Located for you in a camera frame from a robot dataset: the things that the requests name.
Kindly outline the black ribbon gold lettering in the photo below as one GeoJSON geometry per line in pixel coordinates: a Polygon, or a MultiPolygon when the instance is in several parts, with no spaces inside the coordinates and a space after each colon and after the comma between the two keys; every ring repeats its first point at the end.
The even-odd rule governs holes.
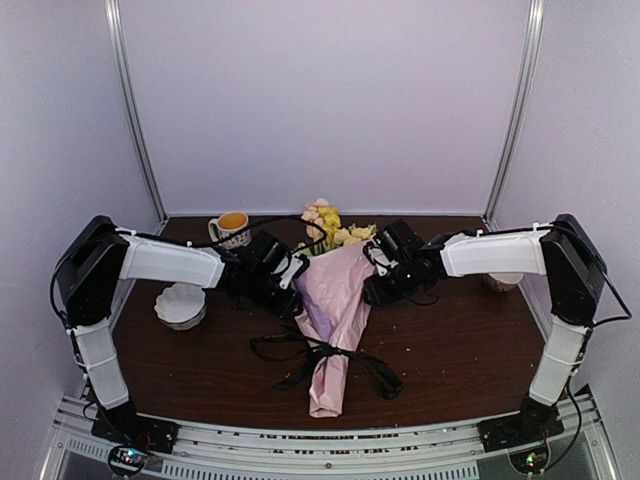
{"type": "Polygon", "coordinates": [[[273,385],[278,391],[290,391],[307,378],[310,378],[322,361],[338,357],[348,359],[358,365],[368,376],[377,394],[385,400],[395,399],[404,389],[400,377],[382,360],[364,351],[351,351],[332,346],[323,340],[304,335],[292,327],[284,327],[282,333],[264,335],[251,338],[249,347],[261,360],[266,362],[286,362],[294,358],[304,357],[304,363],[293,373],[273,385]],[[305,348],[288,357],[273,357],[259,351],[261,345],[276,345],[290,342],[303,342],[305,348]]]}

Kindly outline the purple wrapping paper sheet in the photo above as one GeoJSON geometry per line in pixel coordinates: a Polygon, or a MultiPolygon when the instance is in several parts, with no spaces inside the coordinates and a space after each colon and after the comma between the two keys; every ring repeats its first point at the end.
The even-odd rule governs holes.
{"type": "MultiPolygon", "coordinates": [[[[303,299],[296,322],[304,335],[349,352],[357,350],[371,311],[362,300],[363,284],[375,272],[363,247],[358,242],[310,259],[309,268],[296,280],[303,299]]],[[[309,388],[311,417],[342,414],[348,366],[343,355],[319,361],[309,388]]]]}

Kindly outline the peach fake flower stem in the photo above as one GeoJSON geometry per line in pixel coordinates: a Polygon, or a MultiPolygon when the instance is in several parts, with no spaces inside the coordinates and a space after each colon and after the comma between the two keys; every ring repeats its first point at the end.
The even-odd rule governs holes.
{"type": "Polygon", "coordinates": [[[320,228],[324,227],[324,217],[321,213],[321,209],[329,206],[330,203],[325,198],[318,198],[317,200],[305,205],[305,210],[302,213],[301,219],[311,223],[311,226],[306,227],[306,233],[309,238],[318,240],[322,237],[320,228]]]}

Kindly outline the bright yellow fake flower stem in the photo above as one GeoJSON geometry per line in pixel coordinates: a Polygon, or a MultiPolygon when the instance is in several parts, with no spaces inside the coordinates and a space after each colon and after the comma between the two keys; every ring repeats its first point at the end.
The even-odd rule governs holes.
{"type": "Polygon", "coordinates": [[[322,228],[327,233],[327,238],[323,242],[324,248],[329,251],[334,248],[335,234],[342,228],[339,209],[335,206],[321,206],[318,211],[323,220],[322,228]]]}

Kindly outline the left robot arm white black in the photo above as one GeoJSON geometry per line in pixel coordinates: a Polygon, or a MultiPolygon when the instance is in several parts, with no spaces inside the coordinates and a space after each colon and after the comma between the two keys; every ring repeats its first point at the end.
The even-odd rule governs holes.
{"type": "Polygon", "coordinates": [[[141,281],[185,284],[246,298],[281,320],[302,308],[295,281],[310,260],[260,230],[246,246],[162,238],[93,217],[58,260],[49,301],[71,338],[106,429],[123,444],[144,433],[120,367],[113,332],[141,281]]]}

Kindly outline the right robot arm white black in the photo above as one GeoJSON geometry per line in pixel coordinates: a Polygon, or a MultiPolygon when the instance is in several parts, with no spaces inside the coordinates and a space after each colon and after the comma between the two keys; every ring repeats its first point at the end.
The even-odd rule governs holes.
{"type": "Polygon", "coordinates": [[[382,307],[410,299],[419,288],[477,275],[536,276],[545,280],[551,327],[537,371],[512,430],[535,440],[551,418],[571,376],[582,363],[605,283],[602,260],[579,221],[553,221],[502,231],[461,230],[422,239],[406,222],[387,225],[363,247],[374,272],[364,301],[382,307]]]}

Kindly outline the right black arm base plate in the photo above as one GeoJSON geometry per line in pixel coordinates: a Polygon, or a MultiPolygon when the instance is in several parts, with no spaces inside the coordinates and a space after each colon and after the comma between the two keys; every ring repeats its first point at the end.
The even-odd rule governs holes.
{"type": "Polygon", "coordinates": [[[540,442],[544,438],[556,436],[565,431],[559,418],[540,422],[521,414],[483,420],[477,427],[485,452],[540,442]]]}

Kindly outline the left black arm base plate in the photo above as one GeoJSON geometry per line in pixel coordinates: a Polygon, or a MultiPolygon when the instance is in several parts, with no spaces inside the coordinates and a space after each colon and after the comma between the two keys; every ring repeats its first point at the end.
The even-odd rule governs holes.
{"type": "Polygon", "coordinates": [[[96,419],[91,428],[94,437],[118,445],[133,446],[138,450],[171,454],[177,440],[179,425],[167,420],[141,417],[138,433],[123,434],[111,427],[105,419],[96,419]]]}

